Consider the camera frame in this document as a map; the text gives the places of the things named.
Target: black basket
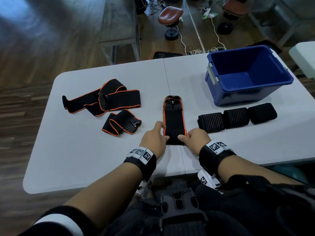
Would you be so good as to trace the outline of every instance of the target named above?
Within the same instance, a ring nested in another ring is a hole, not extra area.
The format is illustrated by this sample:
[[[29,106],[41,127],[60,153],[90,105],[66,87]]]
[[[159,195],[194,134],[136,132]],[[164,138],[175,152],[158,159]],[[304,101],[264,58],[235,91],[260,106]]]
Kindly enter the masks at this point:
[[[181,53],[156,51],[154,53],[152,59],[164,59],[164,58],[171,58],[171,57],[178,57],[178,56],[183,56],[183,54],[181,54]]]

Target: orange-trimmed black strap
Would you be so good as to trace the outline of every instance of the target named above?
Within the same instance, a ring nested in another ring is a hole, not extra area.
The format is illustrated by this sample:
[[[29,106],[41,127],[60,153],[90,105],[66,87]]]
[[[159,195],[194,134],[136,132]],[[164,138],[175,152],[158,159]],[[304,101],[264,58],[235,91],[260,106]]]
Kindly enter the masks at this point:
[[[76,113],[86,108],[96,117],[108,111],[141,107],[140,91],[127,90],[117,79],[111,79],[100,89],[73,100],[67,100],[62,96],[62,102],[69,113]]]
[[[169,136],[167,145],[184,145],[177,136],[187,135],[183,114],[183,104],[179,96],[167,96],[163,104],[164,136]]]
[[[102,131],[108,134],[119,136],[124,131],[129,134],[134,134],[141,125],[141,120],[137,119],[132,112],[127,109],[122,110],[120,113],[111,113],[106,120]]]

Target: wooden floor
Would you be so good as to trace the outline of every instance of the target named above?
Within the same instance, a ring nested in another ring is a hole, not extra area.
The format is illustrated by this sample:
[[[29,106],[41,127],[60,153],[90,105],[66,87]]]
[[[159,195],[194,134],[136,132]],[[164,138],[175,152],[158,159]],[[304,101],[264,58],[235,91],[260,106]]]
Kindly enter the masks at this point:
[[[78,191],[30,195],[23,191],[22,181],[55,77],[65,71],[108,65],[97,44],[104,4],[105,0],[0,0],[1,235],[17,235],[44,211]],[[190,50],[202,49],[197,32],[206,50],[220,46],[211,20],[201,19],[198,8],[202,5],[203,1],[188,1],[191,19],[185,0],[174,4],[184,10],[179,31]],[[213,10],[220,13],[220,7]],[[157,18],[158,13],[139,15],[142,60],[153,51],[184,52],[180,38],[164,38],[166,27]],[[214,24],[221,20],[220,13]],[[246,17],[235,23],[231,35],[220,36],[227,48],[261,39]],[[118,48],[117,63],[133,61],[131,46]],[[304,84],[314,94],[314,82],[305,78]]]

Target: black wrist band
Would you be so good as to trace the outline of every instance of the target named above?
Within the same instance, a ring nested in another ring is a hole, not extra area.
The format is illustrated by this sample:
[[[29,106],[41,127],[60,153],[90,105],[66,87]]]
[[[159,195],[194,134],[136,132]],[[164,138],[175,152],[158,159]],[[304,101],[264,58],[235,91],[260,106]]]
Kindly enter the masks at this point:
[[[202,147],[199,153],[199,163],[211,176],[218,174],[221,161],[235,155],[224,143],[211,141]]]
[[[130,162],[139,167],[142,172],[142,180],[146,182],[148,182],[157,166],[156,156],[149,149],[143,147],[132,150],[124,162]]]

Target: forearm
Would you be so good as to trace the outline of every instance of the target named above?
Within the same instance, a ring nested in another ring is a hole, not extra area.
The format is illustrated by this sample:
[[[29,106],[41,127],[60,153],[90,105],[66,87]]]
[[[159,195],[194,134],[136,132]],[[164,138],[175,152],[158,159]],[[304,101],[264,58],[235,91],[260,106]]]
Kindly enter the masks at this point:
[[[289,177],[254,164],[236,155],[224,158],[219,164],[218,173],[224,182],[227,182],[228,179],[233,175],[253,175],[263,176],[272,184],[302,184]]]
[[[134,195],[142,180],[141,170],[123,163],[81,190],[64,205],[81,210],[99,228],[104,228]]]

